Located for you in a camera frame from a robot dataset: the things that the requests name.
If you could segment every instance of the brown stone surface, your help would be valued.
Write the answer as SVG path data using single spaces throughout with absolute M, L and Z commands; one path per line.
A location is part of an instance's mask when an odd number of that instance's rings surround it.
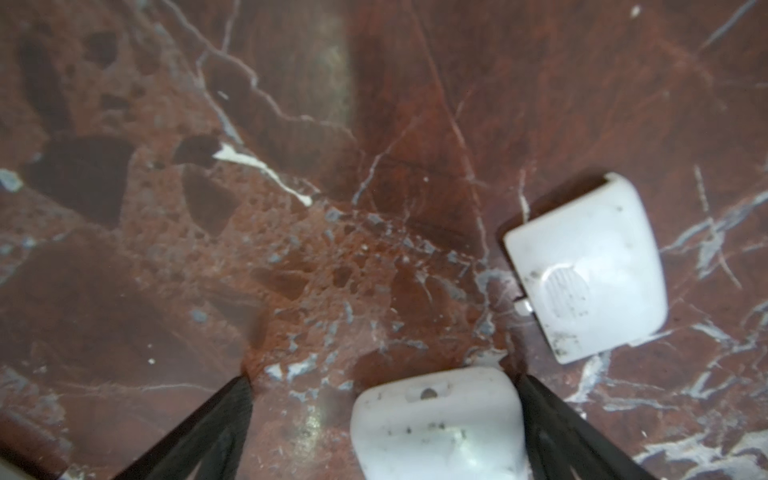
M 110 478 L 243 369 L 241 478 L 361 478 L 356 394 L 511 347 L 655 475 L 768 476 L 765 2 L 6 3 L 3 452 Z M 499 239 L 607 171 L 669 320 L 560 366 Z

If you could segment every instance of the white plastic tab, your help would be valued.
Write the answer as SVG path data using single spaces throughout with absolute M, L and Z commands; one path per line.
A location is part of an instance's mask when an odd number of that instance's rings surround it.
M 525 480 L 523 415 L 509 378 L 469 367 L 388 383 L 355 401 L 367 480 Z
M 621 175 L 605 179 L 504 236 L 560 363 L 644 338 L 667 318 L 661 260 L 640 195 Z

